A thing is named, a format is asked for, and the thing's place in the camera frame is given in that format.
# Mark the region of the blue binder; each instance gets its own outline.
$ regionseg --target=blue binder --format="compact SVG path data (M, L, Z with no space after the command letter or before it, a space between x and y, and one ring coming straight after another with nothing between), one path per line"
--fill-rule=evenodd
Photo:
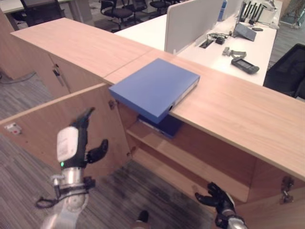
M200 76L156 59L110 87L111 95L159 123L198 83Z

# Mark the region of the blue bottle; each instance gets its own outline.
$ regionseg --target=blue bottle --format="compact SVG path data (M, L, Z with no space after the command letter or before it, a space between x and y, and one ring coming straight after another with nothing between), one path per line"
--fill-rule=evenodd
M227 0L224 0L218 15L218 21L223 21L224 9L226 5L227 5Z

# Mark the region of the shoe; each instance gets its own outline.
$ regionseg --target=shoe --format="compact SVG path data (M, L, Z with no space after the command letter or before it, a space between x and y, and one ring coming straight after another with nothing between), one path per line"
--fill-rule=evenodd
M138 217L138 220L143 222L143 223L147 223L148 222L148 211L141 211Z

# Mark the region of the cabinet door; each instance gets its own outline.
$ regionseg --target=cabinet door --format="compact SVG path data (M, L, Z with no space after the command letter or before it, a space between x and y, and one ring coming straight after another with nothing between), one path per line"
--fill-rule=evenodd
M118 109L109 107L111 99L108 86L98 84L0 121L0 134L59 172L57 133L85 109L93 106L96 110L90 117L87 150L99 146L105 138L109 140L109 149L103 160L87 166L85 174L93 177L107 175L121 167L128 160L129 153ZM14 135L4 128L11 123L22 128L20 135Z
M28 61L32 69L37 73L54 98L69 94L68 88L60 76L56 76L53 71L56 71L56 68L49 54L34 45L26 44L24 41L18 40L18 42L21 42L20 46L28 54Z
M101 77L52 54L50 57L70 93L102 83Z
M305 228L305 188L292 190L289 194L294 197L293 203L280 205L281 195L278 195L240 205L236 210L249 229Z

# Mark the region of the wooden countertop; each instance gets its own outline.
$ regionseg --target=wooden countertop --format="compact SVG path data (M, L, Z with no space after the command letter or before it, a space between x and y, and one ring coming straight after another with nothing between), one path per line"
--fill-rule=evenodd
M153 49L67 18L11 34L100 77Z
M109 84L156 58L199 74L197 88L171 115L305 181L305 103L69 19L12 34Z
M105 80L118 83L156 58L201 76L171 115L305 181L305 103L158 50Z

